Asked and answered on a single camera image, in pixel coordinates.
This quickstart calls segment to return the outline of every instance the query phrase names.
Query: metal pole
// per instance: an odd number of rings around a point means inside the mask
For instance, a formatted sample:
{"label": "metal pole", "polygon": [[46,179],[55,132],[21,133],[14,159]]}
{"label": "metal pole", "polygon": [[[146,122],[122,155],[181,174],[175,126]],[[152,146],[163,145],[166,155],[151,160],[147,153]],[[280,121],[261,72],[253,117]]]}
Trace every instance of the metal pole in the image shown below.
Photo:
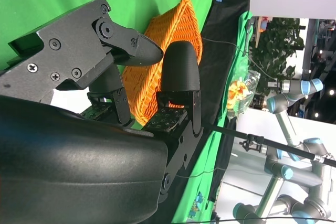
{"label": "metal pole", "polygon": [[266,218],[269,215],[283,184],[284,179],[273,175],[256,210],[257,216]]}
{"label": "metal pole", "polygon": [[286,138],[288,145],[296,147],[300,145],[300,141],[296,135],[292,123],[290,122],[287,111],[284,110],[280,113],[275,114],[280,124],[281,130]]}

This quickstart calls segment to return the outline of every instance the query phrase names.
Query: plastic bag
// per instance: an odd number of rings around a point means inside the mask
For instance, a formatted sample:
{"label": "plastic bag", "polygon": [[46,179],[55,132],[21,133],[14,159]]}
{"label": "plastic bag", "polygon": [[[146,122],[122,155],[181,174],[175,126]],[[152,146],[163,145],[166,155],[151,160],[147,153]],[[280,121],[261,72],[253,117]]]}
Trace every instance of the plastic bag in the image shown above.
{"label": "plastic bag", "polygon": [[230,120],[247,110],[253,100],[259,79],[260,73],[249,70],[245,78],[230,83],[226,104],[226,116]]}

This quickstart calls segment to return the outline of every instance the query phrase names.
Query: black cloth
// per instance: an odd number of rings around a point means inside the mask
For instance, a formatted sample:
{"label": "black cloth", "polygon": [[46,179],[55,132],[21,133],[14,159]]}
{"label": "black cloth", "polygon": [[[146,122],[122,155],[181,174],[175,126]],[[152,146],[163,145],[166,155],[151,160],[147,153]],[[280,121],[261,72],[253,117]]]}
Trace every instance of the black cloth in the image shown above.
{"label": "black cloth", "polygon": [[[226,118],[225,120],[225,127],[230,130],[236,130],[237,127],[237,119],[232,118],[231,121]],[[227,169],[230,162],[233,142],[235,137],[227,134],[222,134],[222,137],[220,138],[221,142],[219,143],[218,147],[218,153],[216,157],[216,163],[215,167],[221,168],[221,169]],[[212,182],[211,182],[211,188],[208,200],[215,202],[217,191],[219,188],[219,185],[221,184],[222,178],[225,174],[224,170],[217,169],[214,171]]]}
{"label": "black cloth", "polygon": [[[240,16],[249,10],[249,0],[213,0],[202,37],[237,43]],[[217,124],[223,91],[231,69],[235,46],[203,40],[202,60],[199,64],[202,99],[202,123]],[[211,131],[204,129],[203,136],[189,162],[187,169],[181,168],[180,176],[190,176]],[[171,223],[183,196],[188,179],[175,177],[168,191],[168,198],[159,204],[156,213],[143,224]]]}

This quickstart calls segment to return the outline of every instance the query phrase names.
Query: black padded surface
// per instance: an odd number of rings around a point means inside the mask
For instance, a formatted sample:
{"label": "black padded surface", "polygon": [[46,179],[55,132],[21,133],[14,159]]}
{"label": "black padded surface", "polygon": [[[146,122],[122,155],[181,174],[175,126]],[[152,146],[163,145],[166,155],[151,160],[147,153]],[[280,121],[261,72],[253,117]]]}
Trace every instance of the black padded surface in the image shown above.
{"label": "black padded surface", "polygon": [[0,223],[138,223],[157,208],[167,147],[152,134],[0,96]]}

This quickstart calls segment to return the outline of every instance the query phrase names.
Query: white robotic arm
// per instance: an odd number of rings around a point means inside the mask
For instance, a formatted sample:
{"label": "white robotic arm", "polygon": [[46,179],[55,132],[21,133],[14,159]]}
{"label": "white robotic arm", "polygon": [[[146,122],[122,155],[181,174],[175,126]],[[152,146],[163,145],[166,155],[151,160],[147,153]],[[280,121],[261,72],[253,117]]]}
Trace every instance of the white robotic arm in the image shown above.
{"label": "white robotic arm", "polygon": [[[282,93],[269,98],[267,107],[277,117],[282,132],[289,146],[317,154],[322,158],[333,158],[326,150],[322,140],[310,138],[301,142],[291,124],[287,114],[287,108],[306,95],[316,93],[323,89],[319,79],[311,81],[284,81]],[[314,224],[315,221],[309,218],[328,219],[331,216],[329,208],[329,194],[332,190],[331,172],[332,167],[323,164],[320,160],[311,161],[311,170],[298,169],[279,163],[282,152],[269,147],[264,170],[272,174],[272,178],[258,206],[244,205],[238,203],[233,215],[236,219],[249,219],[255,217],[268,217],[277,214],[292,215],[299,224]],[[303,159],[300,156],[289,153],[294,161]],[[290,181],[308,189],[308,197],[304,203],[298,202],[288,195],[281,195],[279,192],[284,181]],[[242,224],[264,223],[262,219],[240,221]]]}

